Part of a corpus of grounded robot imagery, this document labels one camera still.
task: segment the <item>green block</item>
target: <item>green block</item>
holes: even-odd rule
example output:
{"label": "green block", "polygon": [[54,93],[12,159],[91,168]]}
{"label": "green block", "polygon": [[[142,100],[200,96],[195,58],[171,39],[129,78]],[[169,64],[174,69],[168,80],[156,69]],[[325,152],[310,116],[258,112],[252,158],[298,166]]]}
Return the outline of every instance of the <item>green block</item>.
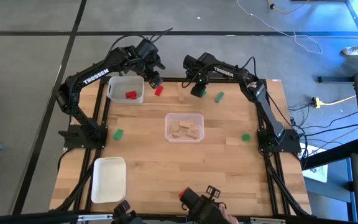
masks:
{"label": "green block", "polygon": [[115,140],[120,140],[121,137],[122,137],[122,134],[124,134],[124,130],[118,129],[118,130],[116,131],[116,133],[114,134],[113,138],[114,138]]}
{"label": "green block", "polygon": [[218,96],[215,98],[215,102],[219,103],[219,101],[221,101],[223,95],[224,95],[224,93],[223,93],[223,92],[220,92],[220,93],[218,94]]}
{"label": "green block", "polygon": [[242,140],[243,141],[249,141],[249,140],[251,140],[251,138],[249,137],[249,134],[243,134],[242,135]]}

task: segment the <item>white container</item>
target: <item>white container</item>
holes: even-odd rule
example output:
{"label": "white container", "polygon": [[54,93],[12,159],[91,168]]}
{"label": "white container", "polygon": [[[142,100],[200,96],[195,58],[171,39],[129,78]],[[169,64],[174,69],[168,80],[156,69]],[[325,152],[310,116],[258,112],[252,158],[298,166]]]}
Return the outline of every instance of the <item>white container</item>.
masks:
{"label": "white container", "polygon": [[126,194],[127,166],[121,157],[99,158],[94,162],[91,200],[119,202]]}
{"label": "white container", "polygon": [[[136,91],[136,100],[127,99],[125,93]],[[140,76],[135,77],[111,77],[107,97],[115,103],[143,103],[144,99],[144,79]]]}
{"label": "white container", "polygon": [[[200,138],[176,139],[169,135],[169,124],[173,121],[193,121],[199,124]],[[169,113],[165,116],[165,138],[173,143],[198,143],[204,138],[204,116],[202,114]]]}

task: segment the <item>sneaker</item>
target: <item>sneaker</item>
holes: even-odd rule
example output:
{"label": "sneaker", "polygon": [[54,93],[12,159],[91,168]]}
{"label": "sneaker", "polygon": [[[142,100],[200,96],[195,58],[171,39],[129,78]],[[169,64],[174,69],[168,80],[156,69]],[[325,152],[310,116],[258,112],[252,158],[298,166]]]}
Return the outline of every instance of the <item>sneaker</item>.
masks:
{"label": "sneaker", "polygon": [[342,52],[346,55],[358,55],[358,46],[355,47],[346,47],[342,50]]}

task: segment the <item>gray floor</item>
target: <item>gray floor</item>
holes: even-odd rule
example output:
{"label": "gray floor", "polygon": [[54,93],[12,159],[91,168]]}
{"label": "gray floor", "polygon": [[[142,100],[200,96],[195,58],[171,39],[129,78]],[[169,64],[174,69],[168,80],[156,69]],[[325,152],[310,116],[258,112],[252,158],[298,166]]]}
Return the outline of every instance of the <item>gray floor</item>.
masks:
{"label": "gray floor", "polygon": [[[239,1],[248,12],[280,30],[357,31],[343,2],[313,2],[293,14],[281,15],[271,11],[265,1]],[[0,30],[71,30],[80,5],[80,0],[14,2],[0,1]],[[301,4],[290,0],[277,0],[275,3],[282,10]],[[358,1],[352,0],[352,4],[358,12]],[[233,0],[88,1],[80,24],[80,30],[97,31],[162,30],[169,27],[175,30],[271,31],[257,19],[245,15]],[[77,37],[65,76],[101,60],[117,38]],[[308,49],[318,50],[310,40],[297,39]],[[181,63],[186,54],[198,57],[209,52],[227,63],[239,65],[254,56],[260,78],[282,80],[289,106],[307,103],[314,96],[330,102],[354,95],[351,85],[321,85],[317,84],[316,77],[350,76],[358,72],[358,57],[344,57],[339,53],[344,47],[358,45],[358,37],[314,39],[319,42],[323,54],[305,52],[288,37],[166,36],[157,42],[162,62],[167,67],[160,73],[166,77],[184,77]],[[0,37],[0,142],[5,145],[5,149],[0,151],[0,215],[11,211],[67,40],[68,37]],[[137,43],[139,39],[134,37],[122,40],[120,45]],[[311,108],[304,126],[328,124],[332,119],[355,111],[355,99],[335,106]],[[297,111],[291,115],[299,124],[306,112]],[[26,213],[48,210],[57,174],[57,159],[63,147],[63,139],[57,131],[65,129],[67,119],[67,115],[55,107],[25,203]],[[355,115],[334,123],[332,127],[357,122]],[[315,131],[318,130],[309,129],[308,133]],[[328,141],[344,132],[322,134],[316,139]],[[358,132],[340,141],[345,143],[356,138]],[[323,145],[318,141],[310,144]],[[318,197],[310,195],[312,206],[315,201],[317,204],[325,203]],[[313,207],[312,210],[319,217],[330,218],[327,212],[319,212]]]}

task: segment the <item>wooden tabletop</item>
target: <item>wooden tabletop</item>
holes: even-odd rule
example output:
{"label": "wooden tabletop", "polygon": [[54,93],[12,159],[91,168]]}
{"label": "wooden tabletop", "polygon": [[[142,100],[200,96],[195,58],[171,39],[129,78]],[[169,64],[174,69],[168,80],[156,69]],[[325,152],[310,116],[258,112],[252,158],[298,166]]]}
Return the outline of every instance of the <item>wooden tabletop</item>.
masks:
{"label": "wooden tabletop", "polygon": [[[257,152],[256,107],[240,92],[238,84],[210,83],[204,98],[191,96],[191,86],[183,89],[175,82],[162,85],[161,96],[155,96],[154,90],[145,83],[141,105],[110,105],[108,140],[101,157],[124,158],[127,164],[126,200],[131,208],[144,214],[185,214],[178,194],[187,187],[203,194],[207,186],[212,185],[221,191],[217,201],[227,205],[228,213],[272,215],[264,159]],[[81,92],[80,107],[88,116],[93,113],[98,87],[98,83],[94,83]],[[267,80],[267,88],[289,120],[281,81]],[[214,98],[220,91],[224,96],[215,103]],[[274,106],[272,110],[277,120],[289,128]],[[164,136],[168,113],[202,114],[204,139],[195,144],[169,143]],[[124,130],[119,141],[112,138],[117,129]],[[243,134],[250,134],[249,142],[242,140]],[[50,208],[59,206],[73,190],[83,155],[84,149],[75,149],[63,158]],[[287,188],[310,213],[299,161],[291,154],[280,155]],[[275,190],[278,209],[283,213],[277,186]],[[115,203],[93,203],[91,209],[112,212],[114,207]]]}

